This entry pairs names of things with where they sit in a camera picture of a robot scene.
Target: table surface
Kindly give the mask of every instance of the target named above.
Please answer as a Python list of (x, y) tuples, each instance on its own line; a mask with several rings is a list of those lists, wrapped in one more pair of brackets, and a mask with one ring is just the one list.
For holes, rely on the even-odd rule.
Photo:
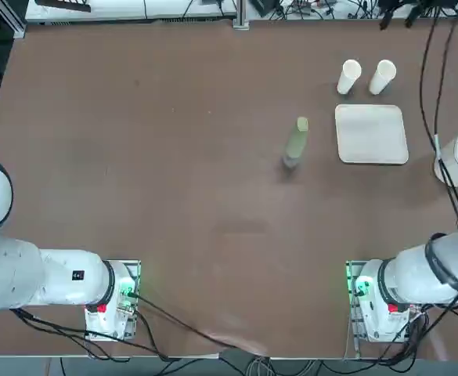
[[(14, 43), (0, 94), (0, 162), (15, 187), (2, 233), (40, 248), (140, 259), (144, 295), (253, 353), (341, 357), (345, 261), (392, 257), (456, 229), (418, 106), (429, 26), (29, 28)], [(429, 56), (424, 102), (431, 119), (448, 29), (443, 21)], [(335, 83), (351, 58), (363, 75), (340, 97)], [(394, 61), (398, 76), (371, 97), (367, 84), (381, 59)], [(334, 127), (339, 103), (399, 106), (408, 163), (343, 164)], [(308, 146), (299, 169), (287, 174), (280, 158), (298, 116), (309, 119)], [(458, 28), (439, 124), (443, 143), (458, 133)], [(32, 311), (84, 327), (81, 307)], [(164, 352), (220, 350), (144, 312)], [(148, 344), (142, 327), (136, 341)], [(382, 349), (364, 344), (362, 354)], [(0, 312), (0, 354), (78, 353), (66, 339)], [(458, 360), (458, 319), (447, 317), (419, 356)]]

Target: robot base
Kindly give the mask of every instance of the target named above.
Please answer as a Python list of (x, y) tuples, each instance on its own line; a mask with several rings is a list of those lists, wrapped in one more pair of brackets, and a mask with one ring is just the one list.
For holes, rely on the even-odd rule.
[[(119, 339), (132, 339), (136, 332), (134, 315), (138, 301), (126, 295), (128, 291), (137, 292), (140, 285), (139, 260), (108, 260), (115, 274), (114, 293), (106, 305), (98, 306), (96, 311), (85, 308), (86, 329), (97, 331)], [(94, 334), (86, 336), (91, 341), (113, 341)]]
[[(409, 309), (398, 311), (395, 305), (388, 305), (380, 294), (378, 270), (381, 260), (368, 261), (355, 280), (354, 292), (359, 300), (362, 320), (370, 342), (393, 342), (395, 336), (409, 320)], [(394, 342), (404, 342), (405, 332)]]
[[(359, 340), (392, 342), (409, 317), (408, 311), (402, 314), (390, 313), (388, 305), (380, 296), (377, 283), (380, 264), (381, 260), (350, 260), (345, 263), (350, 301), (349, 317), (357, 357), (361, 356)], [(394, 342), (404, 342), (407, 339), (408, 334), (403, 331), (401, 337)]]

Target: white tray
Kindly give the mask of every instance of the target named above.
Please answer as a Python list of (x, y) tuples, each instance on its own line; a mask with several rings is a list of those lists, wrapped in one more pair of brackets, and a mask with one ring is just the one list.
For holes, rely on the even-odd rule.
[(344, 163), (403, 165), (408, 161), (397, 106), (340, 104), (335, 109), (338, 155)]

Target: red component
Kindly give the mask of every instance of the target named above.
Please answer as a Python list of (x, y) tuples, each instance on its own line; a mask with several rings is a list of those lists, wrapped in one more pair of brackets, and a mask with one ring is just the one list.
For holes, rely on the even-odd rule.
[(398, 306), (396, 304), (387, 304), (388, 312), (398, 312)]

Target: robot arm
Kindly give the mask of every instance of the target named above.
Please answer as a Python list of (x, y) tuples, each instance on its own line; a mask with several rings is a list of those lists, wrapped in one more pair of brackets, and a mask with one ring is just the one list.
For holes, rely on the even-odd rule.
[[(12, 206), (11, 179), (0, 165), (0, 226)], [(125, 292), (135, 288), (123, 262), (103, 261), (82, 250), (39, 249), (0, 236), (0, 309), (84, 305), (89, 330), (122, 339), (134, 313)]]
[(411, 305), (449, 304), (458, 295), (458, 233), (368, 261), (355, 293), (368, 339), (391, 342), (408, 323)]

